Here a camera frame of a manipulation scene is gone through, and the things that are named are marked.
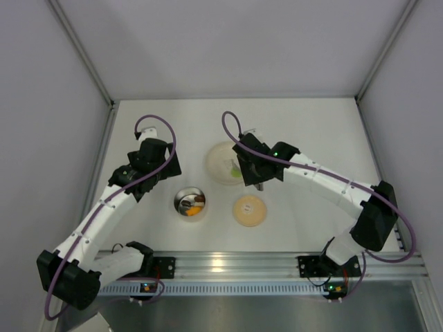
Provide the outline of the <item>green round food piece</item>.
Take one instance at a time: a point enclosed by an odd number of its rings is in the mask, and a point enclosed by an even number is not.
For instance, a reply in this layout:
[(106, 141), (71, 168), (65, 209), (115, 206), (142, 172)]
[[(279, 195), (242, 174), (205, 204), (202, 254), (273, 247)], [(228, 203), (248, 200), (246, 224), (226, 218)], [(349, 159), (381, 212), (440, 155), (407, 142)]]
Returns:
[(232, 168), (230, 171), (230, 174), (233, 178), (241, 178), (242, 177), (242, 173), (238, 168)]

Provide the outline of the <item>metal serving tongs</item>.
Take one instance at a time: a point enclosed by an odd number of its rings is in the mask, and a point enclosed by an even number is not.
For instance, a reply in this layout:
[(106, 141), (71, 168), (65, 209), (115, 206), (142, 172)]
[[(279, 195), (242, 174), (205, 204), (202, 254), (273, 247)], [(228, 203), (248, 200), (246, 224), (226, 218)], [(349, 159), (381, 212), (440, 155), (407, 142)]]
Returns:
[(237, 165), (237, 163), (235, 162), (234, 159), (230, 159), (228, 161), (228, 164), (230, 165), (230, 171), (231, 169), (234, 168), (238, 168), (241, 173), (242, 173), (242, 177), (241, 178), (236, 178), (238, 180), (242, 180), (243, 184), (245, 187), (250, 187), (253, 186), (256, 190), (263, 192), (264, 191), (264, 184), (262, 182), (259, 182), (259, 178), (258, 175), (255, 174), (252, 169), (246, 168), (245, 171), (246, 173), (243, 174), (242, 168)]

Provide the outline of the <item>beige round lid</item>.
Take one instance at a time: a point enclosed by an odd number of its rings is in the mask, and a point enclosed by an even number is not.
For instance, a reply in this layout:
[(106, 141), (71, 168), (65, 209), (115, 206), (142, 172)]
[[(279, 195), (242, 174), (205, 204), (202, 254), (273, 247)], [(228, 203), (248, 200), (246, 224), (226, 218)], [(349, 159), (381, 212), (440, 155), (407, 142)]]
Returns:
[(255, 227), (264, 222), (267, 207), (264, 201), (254, 195), (245, 195), (233, 205), (233, 216), (236, 222), (245, 227)]

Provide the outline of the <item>steel lunch box bowl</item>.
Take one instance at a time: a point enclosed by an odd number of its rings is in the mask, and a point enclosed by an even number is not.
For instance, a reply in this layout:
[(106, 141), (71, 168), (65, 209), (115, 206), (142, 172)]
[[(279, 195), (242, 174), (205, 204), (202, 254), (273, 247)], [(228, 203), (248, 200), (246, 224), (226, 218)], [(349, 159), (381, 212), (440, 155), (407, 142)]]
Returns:
[[(202, 207), (202, 211), (200, 213), (198, 213), (195, 216), (187, 216), (186, 215), (186, 210), (191, 208), (194, 203), (195, 203), (195, 196), (204, 196), (206, 199), (206, 202), (204, 203), (204, 207)], [(186, 207), (182, 205), (182, 201), (189, 201), (191, 202), (191, 206), (190, 207)], [(204, 194), (204, 192), (199, 189), (198, 187), (185, 187), (180, 189), (174, 196), (173, 199), (173, 203), (174, 203), (174, 209), (177, 212), (177, 214), (180, 216), (180, 218), (184, 221), (187, 222), (200, 222), (204, 219), (207, 211), (208, 211), (208, 200), (206, 198), (206, 195)]]

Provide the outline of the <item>orange fish-shaped food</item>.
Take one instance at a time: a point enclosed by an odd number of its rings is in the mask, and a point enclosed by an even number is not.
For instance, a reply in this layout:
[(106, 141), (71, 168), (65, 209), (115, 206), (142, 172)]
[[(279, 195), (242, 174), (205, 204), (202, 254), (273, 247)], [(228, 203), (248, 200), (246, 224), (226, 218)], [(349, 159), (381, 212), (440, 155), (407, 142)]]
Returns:
[(187, 216), (195, 216), (202, 211), (202, 207), (200, 206), (192, 206), (186, 210)]

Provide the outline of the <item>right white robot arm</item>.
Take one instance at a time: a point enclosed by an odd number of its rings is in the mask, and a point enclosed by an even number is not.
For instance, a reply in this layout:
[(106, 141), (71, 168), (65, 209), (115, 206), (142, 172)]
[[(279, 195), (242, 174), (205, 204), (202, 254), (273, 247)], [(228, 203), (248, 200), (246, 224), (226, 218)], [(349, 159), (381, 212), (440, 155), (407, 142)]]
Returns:
[(277, 142), (269, 147), (253, 133), (240, 136), (233, 146), (244, 184), (258, 186), (278, 179), (303, 187), (333, 203), (355, 220), (338, 236), (332, 237), (318, 258), (318, 268), (333, 274), (349, 260), (369, 250), (379, 252), (385, 246), (398, 215), (391, 184), (355, 183), (321, 167), (297, 147)]

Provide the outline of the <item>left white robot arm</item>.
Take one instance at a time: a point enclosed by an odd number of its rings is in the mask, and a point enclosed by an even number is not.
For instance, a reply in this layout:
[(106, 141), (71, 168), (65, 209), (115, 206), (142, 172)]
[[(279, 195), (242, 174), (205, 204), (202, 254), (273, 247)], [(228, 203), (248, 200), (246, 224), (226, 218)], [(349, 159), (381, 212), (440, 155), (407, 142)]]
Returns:
[(157, 138), (141, 141), (129, 152), (129, 164), (116, 169), (105, 190), (76, 230), (54, 251), (44, 250), (37, 269), (45, 303), (57, 297), (77, 310), (86, 309), (99, 290), (121, 277), (149, 277), (154, 265), (153, 250), (131, 241), (102, 259), (101, 245), (123, 217), (162, 180), (181, 174), (176, 143)]

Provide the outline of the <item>cream round plate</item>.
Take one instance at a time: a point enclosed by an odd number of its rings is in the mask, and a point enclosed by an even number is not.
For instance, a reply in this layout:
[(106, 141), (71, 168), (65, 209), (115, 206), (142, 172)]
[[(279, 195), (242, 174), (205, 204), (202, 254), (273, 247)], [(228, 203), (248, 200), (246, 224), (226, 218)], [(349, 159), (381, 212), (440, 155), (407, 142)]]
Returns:
[(221, 185), (239, 185), (242, 180), (230, 176), (230, 165), (228, 161), (234, 159), (237, 165), (237, 154), (234, 152), (233, 142), (220, 142), (212, 146), (205, 158), (205, 167), (209, 177)]

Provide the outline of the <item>left black base bracket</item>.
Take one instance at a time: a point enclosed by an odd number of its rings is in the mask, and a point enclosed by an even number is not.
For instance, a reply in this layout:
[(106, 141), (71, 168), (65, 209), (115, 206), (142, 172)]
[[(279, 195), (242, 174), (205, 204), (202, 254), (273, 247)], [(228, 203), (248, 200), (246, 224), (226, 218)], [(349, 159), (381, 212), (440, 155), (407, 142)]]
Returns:
[(155, 257), (152, 273), (157, 279), (174, 279), (175, 268), (175, 257)]

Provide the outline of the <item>black base bracket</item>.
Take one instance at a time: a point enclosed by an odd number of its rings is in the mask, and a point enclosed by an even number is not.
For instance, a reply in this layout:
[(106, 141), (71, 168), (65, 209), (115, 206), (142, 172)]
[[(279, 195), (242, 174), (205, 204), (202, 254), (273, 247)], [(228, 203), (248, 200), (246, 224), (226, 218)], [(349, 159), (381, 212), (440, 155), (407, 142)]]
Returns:
[(325, 277), (327, 273), (320, 268), (319, 255), (297, 256), (299, 275), (303, 279)]
[(175, 268), (175, 257), (155, 257), (152, 273), (157, 279), (174, 279)]

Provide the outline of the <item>aluminium mounting rail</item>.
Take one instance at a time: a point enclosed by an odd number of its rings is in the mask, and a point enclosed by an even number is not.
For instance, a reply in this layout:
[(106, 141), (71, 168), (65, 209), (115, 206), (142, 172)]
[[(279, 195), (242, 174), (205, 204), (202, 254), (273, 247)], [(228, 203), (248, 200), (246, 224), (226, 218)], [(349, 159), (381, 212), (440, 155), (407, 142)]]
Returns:
[[(156, 251), (155, 257), (176, 259), (176, 280), (208, 281), (251, 281), (300, 279), (299, 256), (310, 256), (310, 252), (174, 252)], [(414, 280), (428, 277), (424, 260), (419, 253), (410, 259), (395, 263), (402, 252), (383, 252), (385, 261), (366, 254), (364, 278), (369, 281)]]

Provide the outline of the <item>right black base bracket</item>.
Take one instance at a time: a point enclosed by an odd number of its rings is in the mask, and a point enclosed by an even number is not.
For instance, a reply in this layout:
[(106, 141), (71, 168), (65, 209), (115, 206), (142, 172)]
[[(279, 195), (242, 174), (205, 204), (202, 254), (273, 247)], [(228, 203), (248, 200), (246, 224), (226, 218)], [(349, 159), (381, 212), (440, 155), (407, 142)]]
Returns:
[(327, 273), (320, 268), (319, 255), (297, 256), (299, 275), (303, 279), (325, 277)]

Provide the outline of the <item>left aluminium frame post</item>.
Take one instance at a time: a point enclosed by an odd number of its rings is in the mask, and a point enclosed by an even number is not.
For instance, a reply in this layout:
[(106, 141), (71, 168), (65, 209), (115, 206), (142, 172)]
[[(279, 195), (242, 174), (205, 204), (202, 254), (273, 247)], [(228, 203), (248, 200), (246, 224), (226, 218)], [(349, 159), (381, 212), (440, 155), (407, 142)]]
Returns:
[(96, 67), (94, 66), (91, 58), (88, 55), (88, 52), (86, 48), (84, 47), (82, 41), (78, 37), (77, 32), (75, 31), (75, 28), (73, 24), (70, 22), (70, 19), (68, 18), (67, 14), (65, 13), (62, 4), (60, 1), (56, 0), (46, 0), (46, 5), (48, 6), (49, 10), (53, 13), (55, 20), (60, 25), (60, 28), (66, 35), (68, 41), (72, 45), (75, 53), (77, 54), (79, 60), (81, 61), (84, 69), (86, 70), (87, 74), (91, 78), (94, 86), (97, 88), (99, 94), (101, 95), (102, 99), (104, 100), (105, 104), (107, 105), (108, 109), (113, 109), (115, 102), (113, 101), (112, 97), (110, 96), (104, 82), (102, 81)]

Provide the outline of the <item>aluminium frame post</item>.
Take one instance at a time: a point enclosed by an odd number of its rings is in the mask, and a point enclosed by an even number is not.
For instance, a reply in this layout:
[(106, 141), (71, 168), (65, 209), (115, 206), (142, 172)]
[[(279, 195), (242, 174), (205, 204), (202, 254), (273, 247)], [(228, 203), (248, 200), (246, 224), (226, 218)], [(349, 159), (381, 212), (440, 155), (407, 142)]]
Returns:
[(369, 71), (367, 72), (359, 90), (354, 96), (356, 104), (359, 106), (366, 93), (371, 87), (375, 77), (378, 72), (381, 70), (383, 63), (389, 56), (390, 52), (393, 50), (397, 40), (400, 35), (403, 33), (408, 21), (413, 16), (414, 11), (416, 11), (417, 7), (421, 3), (420, 0), (409, 0), (406, 2), (404, 7), (401, 9), (401, 12), (397, 15), (397, 18), (394, 20), (394, 24), (390, 29), (387, 37), (384, 39), (377, 56), (375, 57), (373, 63)]
[(65, 13), (62, 4), (60, 1), (56, 0), (46, 0), (46, 5), (48, 6), (49, 10), (53, 13), (55, 20), (60, 25), (60, 28), (66, 35), (68, 41), (72, 45), (75, 53), (77, 54), (79, 60), (81, 61), (84, 69), (86, 70), (87, 74), (91, 78), (94, 86), (97, 88), (99, 94), (101, 95), (102, 99), (104, 100), (105, 104), (107, 105), (108, 109), (113, 109), (115, 102), (113, 101), (112, 97), (110, 96), (104, 82), (102, 81), (96, 67), (94, 66), (91, 58), (88, 55), (88, 52), (86, 48), (84, 47), (82, 41), (78, 37), (77, 32), (75, 31), (75, 28), (73, 24), (70, 22), (70, 19), (68, 18), (67, 14)]

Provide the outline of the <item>right aluminium frame post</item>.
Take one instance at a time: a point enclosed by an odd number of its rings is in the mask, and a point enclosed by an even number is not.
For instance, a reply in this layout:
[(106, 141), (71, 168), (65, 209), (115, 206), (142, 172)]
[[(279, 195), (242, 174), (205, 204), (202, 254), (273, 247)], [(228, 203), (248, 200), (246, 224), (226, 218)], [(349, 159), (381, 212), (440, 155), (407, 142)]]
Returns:
[(406, 2), (404, 7), (401, 9), (401, 12), (397, 15), (397, 18), (394, 20), (394, 24), (390, 29), (387, 37), (384, 39), (377, 56), (375, 57), (373, 63), (369, 71), (367, 72), (359, 90), (354, 96), (356, 104), (359, 106), (366, 93), (371, 87), (375, 77), (378, 72), (381, 70), (383, 63), (389, 56), (390, 52), (393, 50), (397, 40), (400, 35), (403, 33), (408, 21), (413, 16), (414, 11), (416, 11), (417, 7), (421, 3), (420, 0), (409, 0)]

